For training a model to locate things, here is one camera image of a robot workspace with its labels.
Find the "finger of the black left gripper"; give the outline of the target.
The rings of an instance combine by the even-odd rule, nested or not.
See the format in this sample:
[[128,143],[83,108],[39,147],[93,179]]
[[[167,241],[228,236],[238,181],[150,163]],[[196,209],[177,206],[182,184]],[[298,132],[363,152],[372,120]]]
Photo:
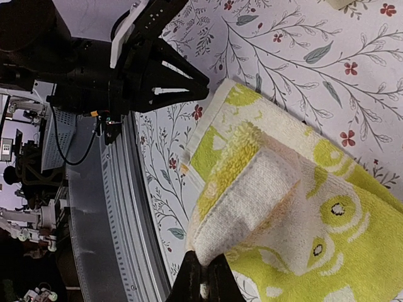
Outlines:
[[162,38],[148,40],[147,88],[208,90],[209,78]]
[[150,112],[178,103],[203,100],[208,94],[209,89],[206,87],[191,91],[163,92],[160,94],[155,94],[153,90],[139,92],[135,94],[132,100],[132,111]]

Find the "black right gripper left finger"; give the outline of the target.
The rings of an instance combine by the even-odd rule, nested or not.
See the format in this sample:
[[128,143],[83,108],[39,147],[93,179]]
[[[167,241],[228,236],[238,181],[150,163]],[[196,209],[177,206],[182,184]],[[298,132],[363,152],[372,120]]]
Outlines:
[[201,301],[201,274],[202,267],[195,251],[187,251],[166,302]]

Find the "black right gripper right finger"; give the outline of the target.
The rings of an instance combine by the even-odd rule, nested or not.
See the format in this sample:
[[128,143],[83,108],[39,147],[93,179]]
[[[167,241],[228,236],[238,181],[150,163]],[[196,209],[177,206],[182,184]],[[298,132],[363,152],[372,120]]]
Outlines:
[[207,268],[208,299],[211,302],[245,302],[224,254]]

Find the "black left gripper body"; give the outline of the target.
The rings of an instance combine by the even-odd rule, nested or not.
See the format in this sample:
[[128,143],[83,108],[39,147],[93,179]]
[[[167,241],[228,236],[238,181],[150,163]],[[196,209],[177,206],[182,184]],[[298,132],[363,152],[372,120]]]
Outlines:
[[[47,73],[47,80],[56,90],[47,97],[52,107],[75,114],[108,110],[113,115],[132,111],[132,100],[147,88],[148,40],[161,38],[163,29],[185,7],[186,1],[149,1],[146,9],[134,22],[135,28],[126,43],[114,69],[110,67],[111,38],[99,41],[69,38],[67,46],[72,54],[69,70]],[[155,94],[189,91],[187,89],[154,88]]]

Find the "green crocodile pattern towel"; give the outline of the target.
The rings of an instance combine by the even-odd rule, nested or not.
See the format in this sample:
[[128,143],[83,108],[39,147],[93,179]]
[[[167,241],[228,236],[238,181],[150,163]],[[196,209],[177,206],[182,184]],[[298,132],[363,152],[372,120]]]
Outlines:
[[349,155],[226,79],[188,142],[199,190],[186,247],[224,254],[259,301],[391,301],[402,293],[402,203]]

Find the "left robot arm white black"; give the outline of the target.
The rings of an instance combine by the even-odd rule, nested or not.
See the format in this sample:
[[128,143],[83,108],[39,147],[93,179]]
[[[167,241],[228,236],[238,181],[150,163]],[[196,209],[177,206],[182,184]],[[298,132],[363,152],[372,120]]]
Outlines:
[[208,96],[209,79],[161,38],[184,1],[135,1],[110,42],[73,37],[52,1],[1,4],[1,87],[55,84],[62,111],[116,120]]

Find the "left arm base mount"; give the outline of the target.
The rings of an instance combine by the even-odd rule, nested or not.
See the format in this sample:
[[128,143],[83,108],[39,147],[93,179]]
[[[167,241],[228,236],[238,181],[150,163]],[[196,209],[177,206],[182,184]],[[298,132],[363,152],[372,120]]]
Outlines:
[[103,134],[105,145],[112,144],[122,132],[121,115],[113,115],[108,110],[96,110],[84,113],[83,117],[97,118],[100,122],[100,134]]

